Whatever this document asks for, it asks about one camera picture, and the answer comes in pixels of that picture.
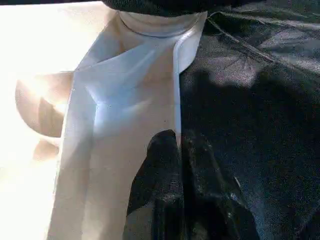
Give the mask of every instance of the black garment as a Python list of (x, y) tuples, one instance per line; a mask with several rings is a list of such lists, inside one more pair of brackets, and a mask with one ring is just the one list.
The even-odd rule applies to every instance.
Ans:
[(180, 75), (182, 134), (208, 138), (221, 168), (239, 180), (261, 239), (320, 238), (320, 18), (313, 6), (211, 13), (195, 61)]
[(131, 186), (124, 240), (256, 240), (252, 214), (237, 181), (204, 136), (173, 131), (154, 136)]
[(262, 0), (102, 0), (112, 9), (139, 14), (175, 17), (221, 6), (240, 6)]
[(0, 5), (66, 4), (93, 1), (95, 0), (0, 0)]

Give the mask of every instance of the black satin fabric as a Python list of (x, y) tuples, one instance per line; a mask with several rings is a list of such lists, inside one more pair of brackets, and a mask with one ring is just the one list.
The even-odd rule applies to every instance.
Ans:
[(208, 138), (267, 240), (320, 238), (320, 11), (294, 2), (211, 12), (180, 75), (182, 134)]
[(258, 240), (238, 180), (220, 167), (206, 137), (192, 130), (184, 132), (181, 152), (185, 239)]

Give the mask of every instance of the creased fabric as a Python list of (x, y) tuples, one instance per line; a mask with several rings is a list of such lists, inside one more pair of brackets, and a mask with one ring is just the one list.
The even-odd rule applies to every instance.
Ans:
[(207, 139), (190, 131), (182, 155), (173, 131), (155, 135), (131, 185), (124, 240), (258, 240), (238, 181)]
[(268, 240), (320, 238), (319, 4), (291, 2), (211, 12), (180, 76), (183, 129), (209, 139)]

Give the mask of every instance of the black object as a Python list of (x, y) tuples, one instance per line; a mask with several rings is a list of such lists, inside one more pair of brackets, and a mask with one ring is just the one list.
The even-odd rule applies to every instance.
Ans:
[(93, 1), (95, 0), (0, 0), (0, 5), (66, 4)]
[(139, 14), (176, 17), (221, 6), (240, 6), (262, 0), (102, 0), (112, 9)]
[(182, 133), (206, 136), (261, 239), (320, 239), (319, 2), (212, 12), (180, 75)]
[(173, 131), (151, 140), (132, 186), (125, 240), (259, 239), (234, 178), (222, 171), (204, 136)]

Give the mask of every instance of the black fabric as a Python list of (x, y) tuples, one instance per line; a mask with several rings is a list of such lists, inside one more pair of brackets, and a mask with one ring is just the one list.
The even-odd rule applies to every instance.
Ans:
[(202, 135), (154, 136), (131, 186), (124, 240), (259, 239), (237, 181), (220, 169)]
[[(144, 210), (152, 214), (144, 217)], [(172, 130), (162, 131), (149, 143), (147, 156), (131, 186), (124, 239), (179, 240), (184, 236), (184, 192), (181, 159)], [(148, 223), (141, 236), (133, 222)]]
[(268, 240), (320, 238), (320, 12), (294, 2), (211, 12), (180, 75), (182, 134), (208, 138)]
[(221, 6), (240, 6), (261, 0), (102, 0), (108, 7), (120, 11), (175, 17), (208, 11)]
[(0, 0), (0, 5), (66, 4), (93, 1), (95, 0)]

